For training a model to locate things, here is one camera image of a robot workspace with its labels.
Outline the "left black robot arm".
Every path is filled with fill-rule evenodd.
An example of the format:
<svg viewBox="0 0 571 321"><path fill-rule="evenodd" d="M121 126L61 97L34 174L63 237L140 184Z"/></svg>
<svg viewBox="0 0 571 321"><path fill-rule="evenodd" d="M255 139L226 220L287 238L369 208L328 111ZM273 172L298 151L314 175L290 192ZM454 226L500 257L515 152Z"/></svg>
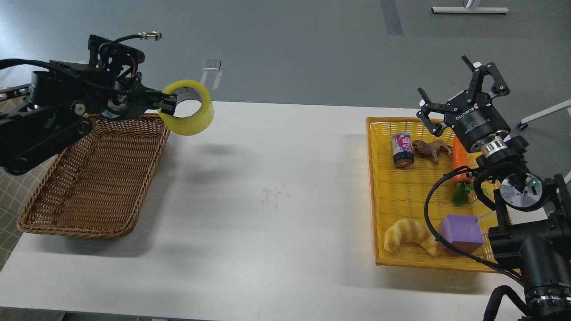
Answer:
<svg viewBox="0 0 571 321"><path fill-rule="evenodd" d="M90 115L123 121L160 108L173 115L175 95L144 86L139 65L145 55L124 44L130 39L158 41L161 37L158 31L117 39L90 35L88 63L2 59L2 70L24 65L39 68L30 83L1 91L2 102L23 100L1 114L0 164L4 171L23 175L61 154L92 132Z"/></svg>

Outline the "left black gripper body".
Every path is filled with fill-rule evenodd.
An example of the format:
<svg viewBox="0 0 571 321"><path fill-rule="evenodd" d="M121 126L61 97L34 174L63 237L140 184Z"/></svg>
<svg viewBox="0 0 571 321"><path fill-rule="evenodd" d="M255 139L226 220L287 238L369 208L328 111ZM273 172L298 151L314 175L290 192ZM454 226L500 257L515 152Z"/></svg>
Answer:
<svg viewBox="0 0 571 321"><path fill-rule="evenodd" d="M159 91L144 85L134 85L130 88L130 94L110 97L102 117L110 121L136 119L147 110L155 109L158 102Z"/></svg>

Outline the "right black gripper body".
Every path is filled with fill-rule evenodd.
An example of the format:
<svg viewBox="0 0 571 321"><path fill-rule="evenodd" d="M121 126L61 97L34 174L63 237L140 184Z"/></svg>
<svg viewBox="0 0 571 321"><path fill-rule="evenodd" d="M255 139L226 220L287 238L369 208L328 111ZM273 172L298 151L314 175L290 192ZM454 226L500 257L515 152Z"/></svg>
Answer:
<svg viewBox="0 0 571 321"><path fill-rule="evenodd" d="M448 100L447 104L456 112L447 112L444 123L451 127L455 136L467 152L479 152L479 141L488 136L501 136L503 139L510 133L511 128L492 104L488 93L476 93L470 103L468 94L458 93Z"/></svg>

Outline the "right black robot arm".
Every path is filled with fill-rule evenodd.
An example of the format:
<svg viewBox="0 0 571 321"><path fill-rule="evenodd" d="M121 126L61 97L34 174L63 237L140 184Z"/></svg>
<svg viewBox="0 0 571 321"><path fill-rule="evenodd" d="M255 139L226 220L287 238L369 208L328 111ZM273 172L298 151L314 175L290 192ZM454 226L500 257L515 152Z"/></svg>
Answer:
<svg viewBox="0 0 571 321"><path fill-rule="evenodd" d="M493 290L484 312L485 321L496 319L507 296L522 312L523 321L568 321L570 299L570 193L561 174L545 179L527 167L528 142L512 136L511 129L493 105L510 90L493 62L473 63L462 57L472 77L467 89L446 103L434 103L422 88L417 113L434 136L450 128L467 152L480 152L477 167L460 166L446 173L430 189L424 219L435 240L445 248L513 279L523 288L519 297L509 286ZM459 249L444 238L430 221L434 192L461 173L474 176L475 196L497 217L488 229L494 261Z"/></svg>

